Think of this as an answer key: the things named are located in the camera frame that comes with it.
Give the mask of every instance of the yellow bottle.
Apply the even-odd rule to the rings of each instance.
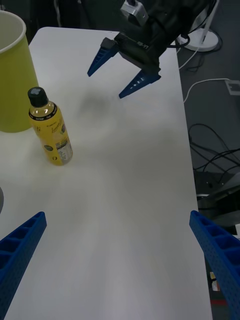
[[[28,97],[31,102],[30,123],[49,161],[56,166],[67,164],[72,159],[73,150],[59,107],[49,101],[39,86],[31,88]]]

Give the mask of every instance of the blue gripper jaw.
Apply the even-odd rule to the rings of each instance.
[[[161,76],[156,74],[147,74],[141,70],[136,77],[126,86],[125,89],[119,94],[119,98],[122,99],[126,96],[131,95],[133,92],[142,89],[143,87],[152,84],[153,82],[159,80]]]
[[[114,57],[119,52],[118,45],[116,41],[110,40],[108,38],[103,39],[101,47],[98,50],[87,75],[91,77],[94,72],[96,72],[104,63],[106,63],[110,58]]]

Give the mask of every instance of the bottle cap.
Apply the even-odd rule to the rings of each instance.
[[[49,102],[46,92],[40,86],[31,88],[27,95],[31,105],[34,107],[43,107]]]

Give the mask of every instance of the table surface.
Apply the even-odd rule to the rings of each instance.
[[[0,133],[0,238],[39,211],[47,220],[5,319],[210,320],[176,50],[160,81],[119,99],[139,71],[119,54],[87,76],[105,36],[48,27],[30,45],[73,158],[48,163],[32,129]]]

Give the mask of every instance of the yellow cup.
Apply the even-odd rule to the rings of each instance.
[[[30,128],[28,90],[36,86],[26,25],[17,15],[0,10],[0,131]]]

